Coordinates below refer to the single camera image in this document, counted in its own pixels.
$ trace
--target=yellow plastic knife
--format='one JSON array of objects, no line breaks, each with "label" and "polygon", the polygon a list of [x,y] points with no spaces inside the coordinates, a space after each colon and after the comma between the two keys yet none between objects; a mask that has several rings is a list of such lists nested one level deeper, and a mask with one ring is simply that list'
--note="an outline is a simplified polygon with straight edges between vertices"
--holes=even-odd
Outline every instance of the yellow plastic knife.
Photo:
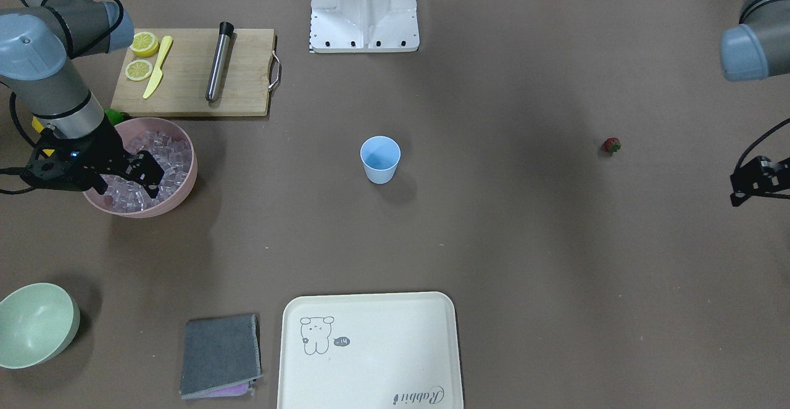
[{"label": "yellow plastic knife", "polygon": [[167,52],[170,51],[170,46],[173,44],[172,36],[165,36],[162,38],[161,43],[159,44],[159,55],[156,56],[156,63],[153,65],[153,73],[151,73],[151,80],[149,80],[149,86],[146,87],[146,92],[143,93],[143,99],[149,99],[151,94],[156,90],[159,86],[159,83],[162,82],[162,64],[164,64],[164,58],[167,57]]}]

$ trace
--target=black bracket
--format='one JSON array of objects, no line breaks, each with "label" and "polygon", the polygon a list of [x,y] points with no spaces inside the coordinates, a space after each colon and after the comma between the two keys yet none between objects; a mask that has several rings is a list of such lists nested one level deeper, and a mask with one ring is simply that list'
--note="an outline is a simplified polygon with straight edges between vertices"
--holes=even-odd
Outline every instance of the black bracket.
[{"label": "black bracket", "polygon": [[733,207],[743,204],[751,196],[776,193],[790,189],[790,158],[771,162],[765,156],[757,156],[730,175]]},{"label": "black bracket", "polygon": [[[52,154],[45,157],[44,151]],[[164,171],[147,151],[130,154],[121,137],[105,119],[93,133],[79,139],[59,139],[45,128],[20,177],[37,189],[84,192],[107,191],[100,175],[116,175],[143,187],[151,198],[159,193]]]}]

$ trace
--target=pink bowl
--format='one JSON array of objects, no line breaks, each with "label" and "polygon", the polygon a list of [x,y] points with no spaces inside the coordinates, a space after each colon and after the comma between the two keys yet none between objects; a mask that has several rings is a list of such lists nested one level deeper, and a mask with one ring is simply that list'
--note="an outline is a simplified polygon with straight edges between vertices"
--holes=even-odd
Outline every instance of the pink bowl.
[{"label": "pink bowl", "polygon": [[186,135],[186,132],[181,127],[178,127],[178,125],[170,122],[170,120],[161,119],[160,117],[137,117],[135,119],[124,120],[124,122],[115,126],[115,130],[118,131],[118,134],[121,134],[124,145],[129,144],[132,139],[141,136],[146,130],[163,131],[163,133],[172,136],[173,140],[186,140],[186,142],[189,143],[189,147],[192,149],[192,164],[189,166],[189,172],[187,172],[186,179],[181,187],[179,187],[169,198],[150,209],[131,213],[113,212],[113,210],[110,209],[112,198],[110,198],[110,196],[99,195],[94,189],[83,192],[88,202],[93,204],[97,209],[102,210],[102,212],[126,218],[150,218],[175,209],[175,206],[183,202],[186,196],[189,195],[189,192],[192,191],[192,187],[195,185],[195,179],[198,178],[198,160],[195,157],[195,148],[192,145],[192,140]]}]

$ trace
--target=plastic tray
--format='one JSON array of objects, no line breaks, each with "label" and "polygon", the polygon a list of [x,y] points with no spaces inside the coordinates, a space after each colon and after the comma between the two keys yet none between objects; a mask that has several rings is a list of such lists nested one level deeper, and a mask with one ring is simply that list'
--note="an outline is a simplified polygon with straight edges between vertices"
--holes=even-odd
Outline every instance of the plastic tray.
[{"label": "plastic tray", "polygon": [[445,294],[298,297],[286,306],[279,409],[463,406]]}]

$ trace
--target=plastic cup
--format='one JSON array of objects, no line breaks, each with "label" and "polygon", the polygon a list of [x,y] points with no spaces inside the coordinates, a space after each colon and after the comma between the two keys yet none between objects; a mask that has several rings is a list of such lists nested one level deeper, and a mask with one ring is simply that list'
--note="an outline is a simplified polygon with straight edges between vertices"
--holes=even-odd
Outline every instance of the plastic cup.
[{"label": "plastic cup", "polygon": [[362,144],[359,156],[367,179],[373,184],[386,184],[395,175],[401,148],[387,136],[373,136]]}]

